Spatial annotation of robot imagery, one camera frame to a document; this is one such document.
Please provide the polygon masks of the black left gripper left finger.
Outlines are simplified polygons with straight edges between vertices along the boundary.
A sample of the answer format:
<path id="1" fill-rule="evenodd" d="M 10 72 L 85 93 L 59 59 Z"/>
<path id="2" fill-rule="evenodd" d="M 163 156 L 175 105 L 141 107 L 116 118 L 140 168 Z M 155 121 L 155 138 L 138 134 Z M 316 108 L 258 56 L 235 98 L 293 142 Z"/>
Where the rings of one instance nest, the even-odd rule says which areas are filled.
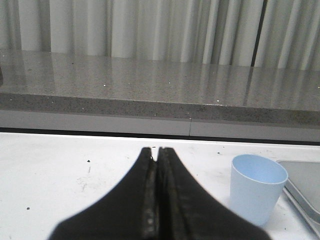
<path id="1" fill-rule="evenodd" d="M 157 165 L 144 147 L 127 174 L 104 197 L 59 223 L 51 240 L 156 240 Z"/>

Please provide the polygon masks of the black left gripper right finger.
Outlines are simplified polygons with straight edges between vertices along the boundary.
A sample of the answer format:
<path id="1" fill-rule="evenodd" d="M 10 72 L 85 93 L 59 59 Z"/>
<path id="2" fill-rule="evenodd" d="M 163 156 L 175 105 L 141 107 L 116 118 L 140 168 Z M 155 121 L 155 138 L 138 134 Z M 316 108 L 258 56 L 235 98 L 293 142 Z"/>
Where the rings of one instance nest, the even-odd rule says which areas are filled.
<path id="1" fill-rule="evenodd" d="M 269 240 L 260 227 L 212 197 L 191 175 L 173 148 L 160 148 L 157 201 L 161 240 Z"/>

